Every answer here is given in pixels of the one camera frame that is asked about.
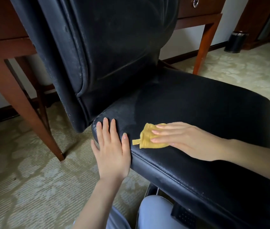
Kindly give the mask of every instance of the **yellow cloth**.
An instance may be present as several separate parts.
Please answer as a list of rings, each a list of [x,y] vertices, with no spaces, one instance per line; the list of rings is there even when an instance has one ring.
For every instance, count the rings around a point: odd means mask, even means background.
[[[152,130],[161,130],[161,129],[157,128],[153,124],[146,123],[146,125],[144,126],[144,129],[140,133],[140,139],[133,140],[132,141],[133,145],[139,144],[140,149],[142,148],[158,149],[158,148],[164,148],[164,147],[169,146],[169,144],[166,144],[166,143],[151,142],[152,138],[159,137],[159,135],[155,135],[154,133],[152,133]]]

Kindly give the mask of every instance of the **black trash can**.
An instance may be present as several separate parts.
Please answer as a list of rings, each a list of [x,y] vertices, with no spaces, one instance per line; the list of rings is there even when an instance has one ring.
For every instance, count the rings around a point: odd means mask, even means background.
[[[229,53],[240,53],[248,33],[243,31],[232,32],[224,51]]]

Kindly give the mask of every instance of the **drawer handle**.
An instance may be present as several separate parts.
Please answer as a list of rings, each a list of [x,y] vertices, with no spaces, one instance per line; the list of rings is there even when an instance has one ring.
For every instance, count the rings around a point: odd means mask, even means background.
[[[194,0],[194,1],[193,1],[193,7],[194,7],[194,8],[198,7],[198,0]]]

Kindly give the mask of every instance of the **chair pedal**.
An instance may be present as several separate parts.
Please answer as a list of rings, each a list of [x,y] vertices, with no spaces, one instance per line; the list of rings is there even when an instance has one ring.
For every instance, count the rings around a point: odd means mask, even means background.
[[[174,204],[171,216],[186,228],[195,229],[197,217],[180,204]]]

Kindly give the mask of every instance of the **chair backrest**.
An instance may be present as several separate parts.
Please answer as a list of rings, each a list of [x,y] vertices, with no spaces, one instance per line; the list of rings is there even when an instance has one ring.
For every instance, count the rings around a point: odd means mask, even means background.
[[[155,71],[178,0],[11,0],[77,132]]]

